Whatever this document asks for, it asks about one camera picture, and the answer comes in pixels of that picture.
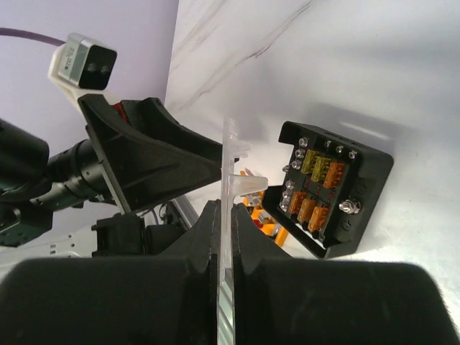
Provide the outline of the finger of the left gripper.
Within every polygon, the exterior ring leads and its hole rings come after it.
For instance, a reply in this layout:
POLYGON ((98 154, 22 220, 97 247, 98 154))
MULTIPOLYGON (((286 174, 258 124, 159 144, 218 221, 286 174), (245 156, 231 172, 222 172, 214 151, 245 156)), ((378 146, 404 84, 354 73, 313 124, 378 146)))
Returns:
POLYGON ((159 98, 120 101, 118 114, 131 127, 148 137, 171 144, 221 166, 222 144, 181 125, 159 98))

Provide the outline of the yellow blade fuse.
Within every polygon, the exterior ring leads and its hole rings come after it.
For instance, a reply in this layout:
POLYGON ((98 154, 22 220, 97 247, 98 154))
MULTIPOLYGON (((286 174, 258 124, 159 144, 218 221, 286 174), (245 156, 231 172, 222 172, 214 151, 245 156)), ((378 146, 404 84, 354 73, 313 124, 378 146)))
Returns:
POLYGON ((316 164, 316 160, 321 156, 321 152, 318 150, 308 149, 305 154, 305 159, 301 167, 302 174, 310 175, 313 173, 313 169, 316 164))
POLYGON ((331 159, 329 157, 316 157, 315 165, 313 166, 313 172, 311 174, 311 180, 313 182, 324 181, 326 174, 329 169, 331 159))

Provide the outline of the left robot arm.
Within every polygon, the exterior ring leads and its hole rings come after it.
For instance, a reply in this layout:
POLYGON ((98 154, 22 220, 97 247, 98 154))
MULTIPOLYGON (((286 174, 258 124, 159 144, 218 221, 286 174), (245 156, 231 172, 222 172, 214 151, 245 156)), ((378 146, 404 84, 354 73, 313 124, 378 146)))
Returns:
POLYGON ((221 143, 176 121, 158 98, 77 101, 88 138, 57 155, 46 141, 1 123, 1 245, 52 228, 56 212, 87 201, 133 214, 218 181, 221 143))

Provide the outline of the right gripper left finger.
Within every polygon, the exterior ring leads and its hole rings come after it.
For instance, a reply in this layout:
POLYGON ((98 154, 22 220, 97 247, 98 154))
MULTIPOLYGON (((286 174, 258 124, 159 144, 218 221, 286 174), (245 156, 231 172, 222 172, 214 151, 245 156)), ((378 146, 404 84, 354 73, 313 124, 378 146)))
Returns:
POLYGON ((217 278, 220 250, 220 201, 208 201, 192 228, 162 255, 180 263, 181 296, 175 344, 216 344, 217 278))

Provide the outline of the orange blade fuse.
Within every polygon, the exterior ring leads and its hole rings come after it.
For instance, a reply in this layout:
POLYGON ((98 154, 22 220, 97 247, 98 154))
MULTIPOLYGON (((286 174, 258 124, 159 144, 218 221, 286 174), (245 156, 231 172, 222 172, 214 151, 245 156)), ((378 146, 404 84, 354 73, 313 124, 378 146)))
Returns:
POLYGON ((328 208, 325 206, 316 206, 313 209, 311 218, 308 222, 308 230, 310 232, 320 231, 325 224, 328 215, 328 208))
POLYGON ((290 205, 289 205, 288 212, 291 213, 291 214, 298 213, 300 208, 301 208, 301 206, 302 206, 302 203, 303 203, 303 201, 305 200, 306 197, 307 197, 306 192, 295 191, 292 194, 292 197, 290 199, 290 205))
POLYGON ((299 223, 302 224, 311 218, 314 208, 316 207, 316 202, 316 199, 307 198, 302 201, 297 217, 299 223))
POLYGON ((328 172, 326 173, 323 186, 328 189, 335 189, 342 178, 344 173, 345 164, 341 162, 332 162, 329 165, 328 172))

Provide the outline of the black fuse box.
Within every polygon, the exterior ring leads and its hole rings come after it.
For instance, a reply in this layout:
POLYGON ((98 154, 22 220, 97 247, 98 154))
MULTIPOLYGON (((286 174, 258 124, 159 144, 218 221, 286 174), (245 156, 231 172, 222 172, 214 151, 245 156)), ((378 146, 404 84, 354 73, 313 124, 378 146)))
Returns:
POLYGON ((318 259, 355 253, 394 165, 392 156, 318 126, 292 121, 283 124, 279 141, 293 150, 282 184, 264 192, 263 209, 318 259), (335 189, 325 188, 323 181, 313 182, 311 174, 302 174, 307 150, 320 151, 320 157, 329 157, 331 163, 345 164, 335 189), (306 192, 307 199, 317 200, 316 206, 328 208, 320 231, 310 232, 310 219, 301 224, 297 213, 288 212, 295 191, 306 192))

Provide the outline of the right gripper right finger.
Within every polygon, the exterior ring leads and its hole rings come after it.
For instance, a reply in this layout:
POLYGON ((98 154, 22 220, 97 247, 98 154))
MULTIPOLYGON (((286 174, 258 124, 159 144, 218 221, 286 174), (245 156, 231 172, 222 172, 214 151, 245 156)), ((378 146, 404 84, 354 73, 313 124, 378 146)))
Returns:
POLYGON ((276 279, 289 256, 255 226, 245 205, 231 210, 234 320, 237 344, 276 344, 276 279))

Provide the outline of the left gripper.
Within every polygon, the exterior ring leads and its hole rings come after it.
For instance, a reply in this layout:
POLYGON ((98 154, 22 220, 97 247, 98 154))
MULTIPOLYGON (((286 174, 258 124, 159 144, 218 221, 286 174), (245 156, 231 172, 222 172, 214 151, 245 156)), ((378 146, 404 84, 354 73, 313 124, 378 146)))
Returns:
POLYGON ((90 201, 138 213, 221 179, 221 166, 137 131, 103 95, 86 94, 78 105, 90 140, 50 158, 51 189, 32 205, 81 208, 90 201))

